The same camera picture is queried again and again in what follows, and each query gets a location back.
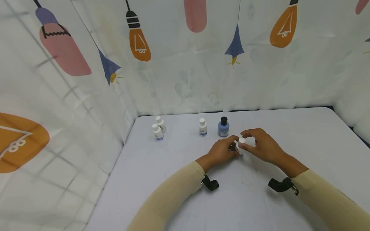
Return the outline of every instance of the arm sleeve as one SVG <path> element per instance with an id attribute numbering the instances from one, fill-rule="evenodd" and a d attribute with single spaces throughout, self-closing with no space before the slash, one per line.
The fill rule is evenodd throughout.
<path id="1" fill-rule="evenodd" d="M 307 170 L 292 179 L 298 197 L 330 230 L 368 230 L 370 215 L 329 182 Z"/>
<path id="2" fill-rule="evenodd" d="M 201 187 L 205 173 L 195 161 L 165 180 L 141 206 L 128 231 L 162 231 L 167 220 Z"/>

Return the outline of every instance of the tabletop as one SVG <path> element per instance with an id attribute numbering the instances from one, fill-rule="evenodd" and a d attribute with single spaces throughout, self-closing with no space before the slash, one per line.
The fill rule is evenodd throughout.
<path id="1" fill-rule="evenodd" d="M 171 174 L 206 154 L 221 139 L 218 122 L 228 117 L 229 135 L 263 128 L 290 155 L 324 177 L 370 213 L 370 150 L 328 108 L 282 109 L 162 116 L 165 139 L 156 141 L 155 116 L 139 117 L 129 134 L 86 231 L 126 230 L 147 197 Z M 205 118 L 208 135 L 198 121 Z M 247 144 L 254 145 L 248 138 Z M 211 169 L 219 188 L 202 187 L 169 221 L 166 230 L 327 230 L 291 190 L 276 193 L 271 178 L 286 175 L 250 153 Z"/>

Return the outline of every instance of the light bulb print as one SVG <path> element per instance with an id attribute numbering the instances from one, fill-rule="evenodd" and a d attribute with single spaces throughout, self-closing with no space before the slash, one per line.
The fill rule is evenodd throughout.
<path id="1" fill-rule="evenodd" d="M 128 11 L 126 13 L 126 20 L 130 29 L 130 48 L 134 57 L 140 61 L 149 61 L 152 58 L 147 41 L 140 28 L 138 16 L 130 10 L 128 1 L 126 0 Z"/>
<path id="2" fill-rule="evenodd" d="M 228 65 L 231 64 L 233 66 L 233 68 L 235 69 L 234 64 L 235 63 L 240 64 L 239 62 L 236 61 L 236 59 L 237 59 L 238 55 L 240 55 L 242 53 L 244 53 L 244 50 L 243 50 L 243 47 L 242 47 L 242 42 L 240 40 L 239 14 L 238 14 L 238 22 L 236 23 L 234 38 L 233 38 L 229 48 L 225 52 L 225 55 L 231 55 L 231 57 L 232 57 L 232 60 L 231 60 L 230 63 L 228 63 Z"/>
<path id="3" fill-rule="evenodd" d="M 369 1 L 370 0 L 359 0 L 359 2 L 356 5 L 356 9 L 354 10 L 357 15 L 359 15 L 362 12 L 362 10 L 365 8 Z"/>
<path id="4" fill-rule="evenodd" d="M 119 70 L 121 67 L 115 64 L 114 62 L 107 59 L 103 53 L 99 50 L 99 55 L 101 59 L 101 64 L 103 65 L 105 78 L 108 81 L 108 85 L 114 83 L 117 74 L 116 71 Z"/>
<path id="5" fill-rule="evenodd" d="M 0 112 L 0 173 L 11 173 L 39 154 L 49 133 L 29 119 Z"/>
<path id="6" fill-rule="evenodd" d="M 370 38 L 368 38 L 367 40 L 365 40 L 365 42 L 370 42 Z M 366 51 L 366 52 L 364 52 L 362 54 L 368 54 L 368 53 L 370 53 L 370 51 Z"/>
<path id="7" fill-rule="evenodd" d="M 189 30 L 202 32 L 207 25 L 206 0 L 184 0 L 184 9 Z"/>
<path id="8" fill-rule="evenodd" d="M 284 48 L 292 41 L 297 26 L 297 4 L 298 0 L 291 0 L 272 28 L 270 43 L 274 47 Z"/>
<path id="9" fill-rule="evenodd" d="M 38 7 L 36 16 L 42 23 L 40 40 L 60 68 L 72 76 L 91 74 L 89 65 L 68 29 L 59 24 L 52 12 L 42 8 L 38 0 L 33 1 Z"/>

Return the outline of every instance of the left hand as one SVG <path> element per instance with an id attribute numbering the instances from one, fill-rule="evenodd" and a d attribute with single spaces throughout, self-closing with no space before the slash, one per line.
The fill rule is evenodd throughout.
<path id="1" fill-rule="evenodd" d="M 233 157 L 238 157 L 239 153 L 229 151 L 229 146 L 235 146 L 234 141 L 239 140 L 237 136 L 230 136 L 226 139 L 218 140 L 208 154 L 197 159 L 196 162 L 203 168 L 204 172 L 208 172 L 213 166 L 225 163 Z"/>

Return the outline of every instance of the bottle label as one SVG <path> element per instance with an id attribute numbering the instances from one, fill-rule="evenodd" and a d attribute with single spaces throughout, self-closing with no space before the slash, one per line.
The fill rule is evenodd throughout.
<path id="1" fill-rule="evenodd" d="M 241 148 L 239 148 L 238 147 L 238 143 L 236 143 L 236 147 L 235 147 L 235 151 L 237 152 L 237 153 L 239 153 L 239 157 L 242 157 L 243 156 L 243 149 L 241 149 Z"/>
<path id="2" fill-rule="evenodd" d="M 160 134 L 155 134 L 155 138 L 158 140 L 158 141 L 162 141 L 163 140 L 163 138 L 164 138 L 164 136 L 162 135 L 160 135 Z"/>
<path id="3" fill-rule="evenodd" d="M 221 136 L 221 137 L 227 137 L 229 135 L 229 131 L 228 130 L 219 130 L 218 135 Z"/>
<path id="4" fill-rule="evenodd" d="M 166 125 L 159 125 L 159 127 L 161 128 L 161 130 L 162 130 L 162 133 L 165 133 L 165 132 L 167 132 L 167 128 L 166 128 Z"/>
<path id="5" fill-rule="evenodd" d="M 207 135 L 207 128 L 199 128 L 199 134 L 201 136 L 206 136 Z"/>

